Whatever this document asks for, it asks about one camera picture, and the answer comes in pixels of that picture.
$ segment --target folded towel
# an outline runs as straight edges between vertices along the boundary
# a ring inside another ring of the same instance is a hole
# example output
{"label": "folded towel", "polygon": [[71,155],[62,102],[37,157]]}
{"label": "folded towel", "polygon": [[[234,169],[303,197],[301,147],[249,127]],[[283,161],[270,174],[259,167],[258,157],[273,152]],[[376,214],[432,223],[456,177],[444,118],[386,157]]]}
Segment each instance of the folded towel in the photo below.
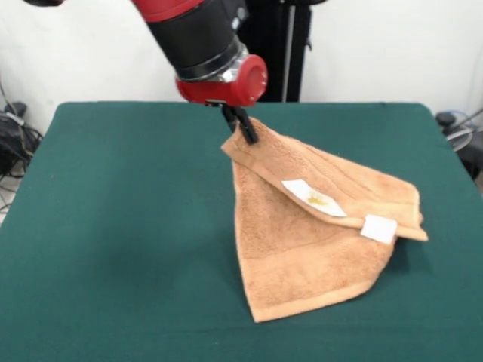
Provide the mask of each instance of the folded towel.
{"label": "folded towel", "polygon": [[232,159],[238,260],[256,322],[357,297],[398,236],[428,240],[413,185],[252,122],[258,143],[237,129],[222,150]]}

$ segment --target red joint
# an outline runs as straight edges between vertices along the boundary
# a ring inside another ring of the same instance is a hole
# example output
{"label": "red joint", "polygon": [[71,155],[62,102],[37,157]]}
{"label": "red joint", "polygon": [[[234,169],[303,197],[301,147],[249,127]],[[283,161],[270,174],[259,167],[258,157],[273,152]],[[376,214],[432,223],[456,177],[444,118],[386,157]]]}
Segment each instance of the red joint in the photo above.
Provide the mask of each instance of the red joint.
{"label": "red joint", "polygon": [[253,106],[265,93],[267,69],[262,58],[249,55],[230,83],[221,81],[186,82],[176,80],[183,98],[194,103],[225,103],[234,107]]}
{"label": "red joint", "polygon": [[204,0],[131,0],[147,23],[159,23],[160,21],[179,17],[193,8],[196,8]]}

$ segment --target green table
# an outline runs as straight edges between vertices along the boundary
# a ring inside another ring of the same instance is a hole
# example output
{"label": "green table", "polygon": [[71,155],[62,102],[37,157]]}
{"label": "green table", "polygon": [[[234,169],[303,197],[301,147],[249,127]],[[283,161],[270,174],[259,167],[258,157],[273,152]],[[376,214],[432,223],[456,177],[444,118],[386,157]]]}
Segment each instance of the green table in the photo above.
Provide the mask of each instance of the green table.
{"label": "green table", "polygon": [[483,202],[417,104],[260,105],[281,133],[414,183],[427,244],[366,295],[254,324],[218,109],[62,105],[0,229],[0,361],[481,361]]}

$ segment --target metal stand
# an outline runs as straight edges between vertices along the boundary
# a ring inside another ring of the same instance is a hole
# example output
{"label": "metal stand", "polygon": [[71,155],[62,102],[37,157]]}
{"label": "metal stand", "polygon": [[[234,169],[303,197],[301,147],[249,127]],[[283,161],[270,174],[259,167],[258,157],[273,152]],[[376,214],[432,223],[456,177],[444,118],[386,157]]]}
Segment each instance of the metal stand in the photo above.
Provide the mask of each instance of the metal stand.
{"label": "metal stand", "polygon": [[311,5],[326,0],[247,0],[250,17],[238,36],[261,56],[269,82],[260,102],[298,102],[305,51],[309,46]]}

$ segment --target white label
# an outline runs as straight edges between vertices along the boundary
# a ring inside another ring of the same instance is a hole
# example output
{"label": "white label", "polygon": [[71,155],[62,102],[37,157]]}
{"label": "white label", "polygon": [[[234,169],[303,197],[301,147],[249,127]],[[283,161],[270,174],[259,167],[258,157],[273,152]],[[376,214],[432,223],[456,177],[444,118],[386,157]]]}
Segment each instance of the white label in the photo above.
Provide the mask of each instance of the white label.
{"label": "white label", "polygon": [[381,216],[367,215],[361,235],[384,244],[391,244],[398,222]]}
{"label": "white label", "polygon": [[314,209],[330,216],[347,216],[333,198],[314,190],[304,180],[293,179],[281,183],[288,191]]}

